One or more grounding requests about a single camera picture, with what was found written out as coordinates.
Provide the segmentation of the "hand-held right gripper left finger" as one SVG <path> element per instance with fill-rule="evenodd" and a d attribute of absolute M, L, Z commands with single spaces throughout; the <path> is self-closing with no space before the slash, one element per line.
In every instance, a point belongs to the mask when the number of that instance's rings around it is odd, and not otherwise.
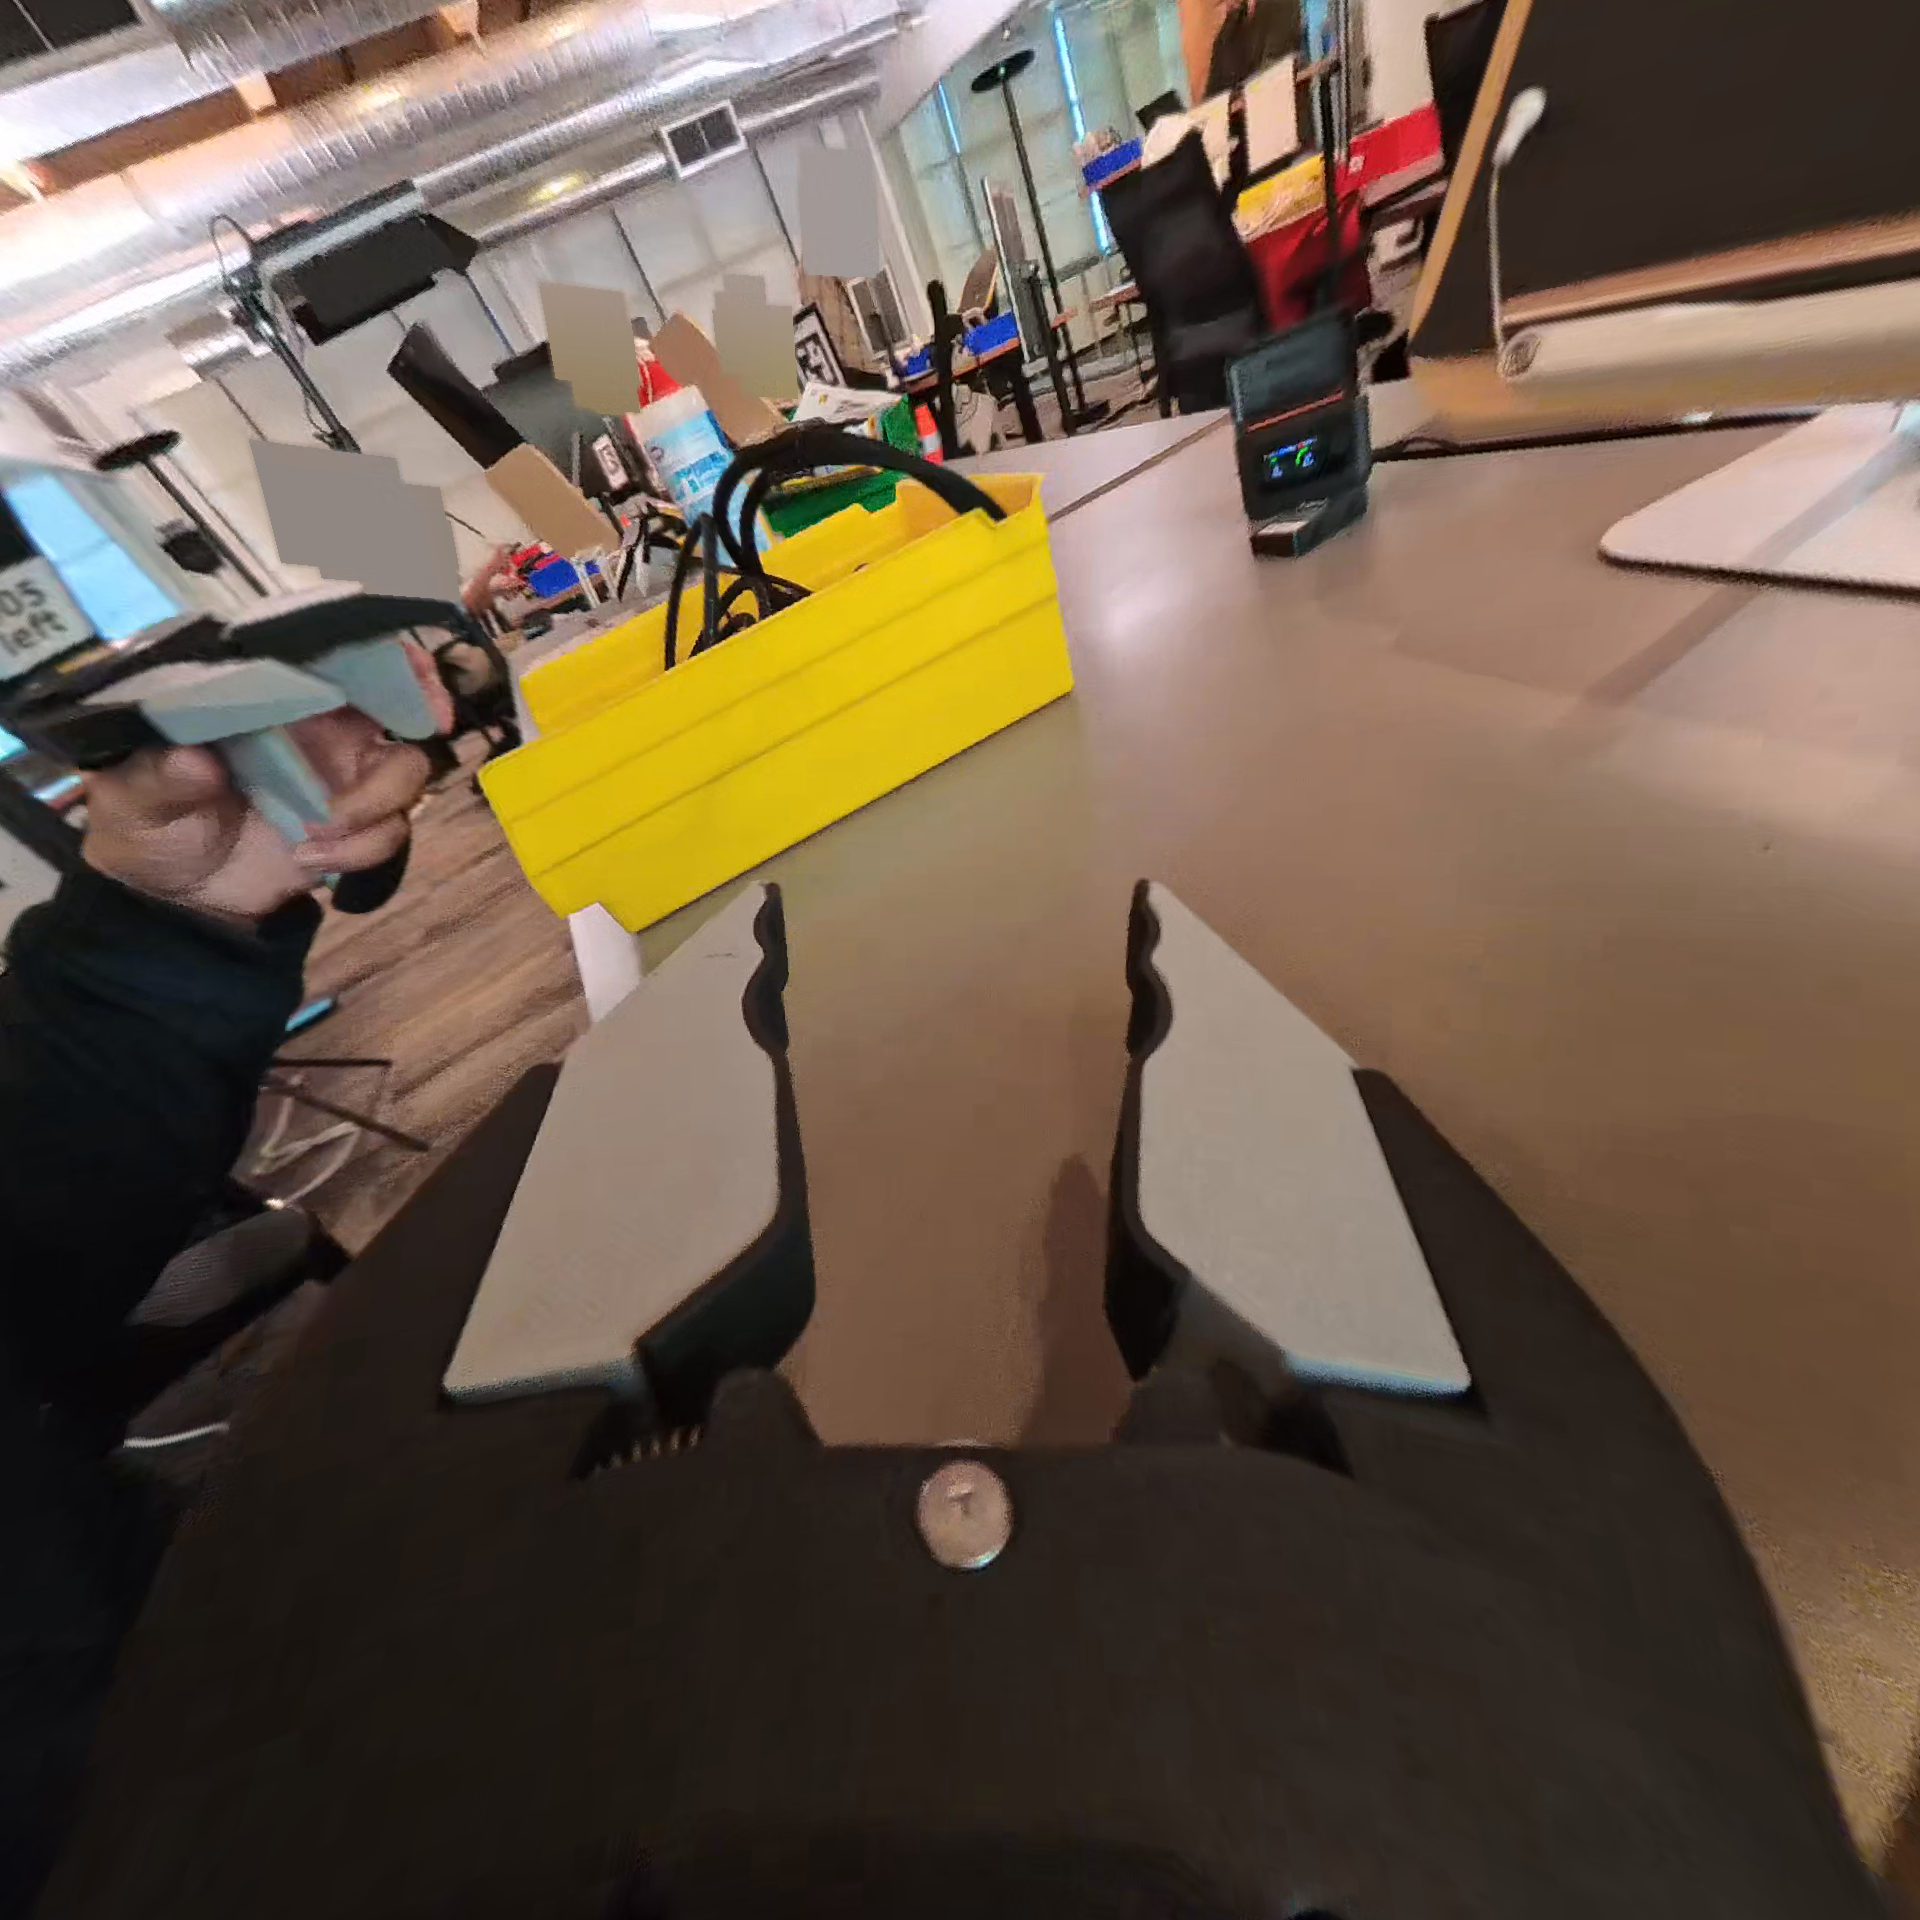
<path fill-rule="evenodd" d="M 442 1379 L 457 1406 L 604 1389 L 694 1426 L 817 1300 L 784 899 L 736 893 L 560 1065 Z"/>

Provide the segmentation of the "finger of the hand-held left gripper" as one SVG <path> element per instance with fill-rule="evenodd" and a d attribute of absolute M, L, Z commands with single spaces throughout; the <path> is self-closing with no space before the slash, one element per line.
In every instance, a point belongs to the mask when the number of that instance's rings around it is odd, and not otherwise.
<path fill-rule="evenodd" d="M 432 661 L 400 636 L 338 641 L 299 659 L 220 647 L 220 630 L 142 637 L 142 721 L 179 747 L 364 714 L 405 740 L 446 731 L 446 690 Z"/>

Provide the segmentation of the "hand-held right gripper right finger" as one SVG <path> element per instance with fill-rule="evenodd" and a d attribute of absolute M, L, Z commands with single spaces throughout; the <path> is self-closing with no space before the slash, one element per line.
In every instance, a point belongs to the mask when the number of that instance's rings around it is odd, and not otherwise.
<path fill-rule="evenodd" d="M 1108 1330 L 1133 1385 L 1472 1406 L 1353 1055 L 1158 879 L 1133 890 Z"/>

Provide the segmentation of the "yellow plastic bin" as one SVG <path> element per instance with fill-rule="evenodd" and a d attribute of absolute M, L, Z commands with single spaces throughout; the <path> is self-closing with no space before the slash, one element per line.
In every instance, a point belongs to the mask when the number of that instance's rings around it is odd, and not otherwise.
<path fill-rule="evenodd" d="M 806 598 L 700 659 L 658 604 L 530 662 L 482 790 L 539 899 L 644 930 L 1067 698 L 1042 478 L 979 484 L 1001 518 L 906 478 L 784 540 Z"/>

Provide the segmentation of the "person's left forearm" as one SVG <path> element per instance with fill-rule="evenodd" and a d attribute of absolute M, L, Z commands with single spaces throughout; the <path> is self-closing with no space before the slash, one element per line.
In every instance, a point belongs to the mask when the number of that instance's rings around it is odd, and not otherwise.
<path fill-rule="evenodd" d="M 211 1211 L 301 998 L 313 897 L 229 925 L 89 866 L 3 980 L 5 1486 L 94 1454 L 129 1314 Z"/>

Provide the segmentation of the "person's left hand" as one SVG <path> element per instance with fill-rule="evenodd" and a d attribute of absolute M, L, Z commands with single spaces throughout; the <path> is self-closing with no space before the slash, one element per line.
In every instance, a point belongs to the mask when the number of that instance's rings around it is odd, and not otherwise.
<path fill-rule="evenodd" d="M 307 717 L 292 740 L 328 790 L 328 818 L 288 841 L 206 747 L 138 753 L 83 778 L 83 857 L 130 892 L 251 927 L 328 879 L 369 873 L 409 841 L 427 758 L 372 717 Z"/>

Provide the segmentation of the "black office chair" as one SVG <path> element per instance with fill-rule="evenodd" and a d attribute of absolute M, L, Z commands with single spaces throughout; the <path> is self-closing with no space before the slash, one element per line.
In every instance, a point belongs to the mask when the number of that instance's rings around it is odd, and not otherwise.
<path fill-rule="evenodd" d="M 222 1226 L 169 1262 L 129 1317 L 129 1343 L 144 1359 L 187 1367 L 285 1306 L 305 1284 L 325 1286 L 353 1262 L 301 1205 L 269 1202 Z"/>
<path fill-rule="evenodd" d="M 1259 347 L 1268 324 L 1203 132 L 1182 132 L 1162 158 L 1107 180 L 1098 199 L 1145 308 L 1162 411 L 1225 407 L 1230 363 Z"/>

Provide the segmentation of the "black studio light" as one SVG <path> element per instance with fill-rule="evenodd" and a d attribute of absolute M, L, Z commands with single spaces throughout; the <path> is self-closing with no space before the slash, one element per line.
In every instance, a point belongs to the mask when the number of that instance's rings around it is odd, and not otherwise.
<path fill-rule="evenodd" d="M 328 345 L 427 295 L 443 275 L 467 276 L 477 243 L 400 180 L 330 215 L 253 243 L 249 267 L 264 297 L 310 345 Z"/>

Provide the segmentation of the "blue wipes canister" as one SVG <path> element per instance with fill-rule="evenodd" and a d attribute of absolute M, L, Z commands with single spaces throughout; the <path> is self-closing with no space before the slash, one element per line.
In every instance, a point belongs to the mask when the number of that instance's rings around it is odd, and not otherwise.
<path fill-rule="evenodd" d="M 630 434 L 658 479 L 658 493 L 685 525 L 712 514 L 713 495 L 736 457 L 707 396 L 676 386 L 628 417 Z"/>

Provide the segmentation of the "green cardboard box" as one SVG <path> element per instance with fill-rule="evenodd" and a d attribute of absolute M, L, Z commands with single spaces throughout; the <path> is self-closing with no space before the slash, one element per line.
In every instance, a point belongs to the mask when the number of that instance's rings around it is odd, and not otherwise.
<path fill-rule="evenodd" d="M 760 548 L 769 550 L 829 517 L 862 508 L 880 513 L 894 502 L 896 475 L 877 467 L 848 467 L 779 478 L 760 508 Z"/>

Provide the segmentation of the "black charger with display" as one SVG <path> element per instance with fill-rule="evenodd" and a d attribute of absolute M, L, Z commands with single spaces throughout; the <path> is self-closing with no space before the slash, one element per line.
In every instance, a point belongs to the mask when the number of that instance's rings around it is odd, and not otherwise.
<path fill-rule="evenodd" d="M 1301 500 L 1369 495 L 1368 404 L 1353 322 L 1339 308 L 1320 310 L 1230 363 L 1232 443 L 1249 529 Z"/>

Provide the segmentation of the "black floor lamp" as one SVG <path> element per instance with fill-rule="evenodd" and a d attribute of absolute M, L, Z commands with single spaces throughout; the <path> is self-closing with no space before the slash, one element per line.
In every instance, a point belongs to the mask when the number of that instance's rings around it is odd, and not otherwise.
<path fill-rule="evenodd" d="M 1041 204 L 1041 186 L 1024 140 L 1024 118 L 1017 106 L 1017 81 L 1022 78 L 1022 73 L 1026 73 L 1026 69 L 1033 61 L 1033 51 L 1019 45 L 1013 52 L 986 63 L 971 78 L 971 92 L 974 97 L 989 97 L 995 92 L 1000 93 L 1011 138 L 1016 141 L 1016 163 L 1019 170 L 1026 211 L 1032 215 L 1032 226 L 1036 230 L 1036 243 L 1041 249 L 1041 275 L 1045 284 L 1045 297 L 1041 302 L 1045 316 L 1042 355 L 1046 361 L 1046 375 L 1058 407 L 1061 430 L 1067 438 L 1073 438 L 1083 425 L 1085 389 L 1078 375 L 1067 370 L 1073 355 L 1062 353 L 1062 347 L 1073 347 L 1073 340 L 1065 339 L 1067 327 L 1073 322 L 1067 319 L 1067 307 L 1062 302 L 1062 287 L 1049 246 L 1049 229 L 1045 223 L 1045 212 Z"/>

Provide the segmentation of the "silver ventilation duct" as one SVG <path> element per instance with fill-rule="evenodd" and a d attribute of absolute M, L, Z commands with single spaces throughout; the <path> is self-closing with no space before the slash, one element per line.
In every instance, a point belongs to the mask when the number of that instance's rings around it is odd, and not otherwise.
<path fill-rule="evenodd" d="M 749 97 L 899 36 L 908 4 L 569 4 L 5 212 L 5 386 L 225 293 L 217 238 L 398 183 L 457 206 L 624 126 Z"/>

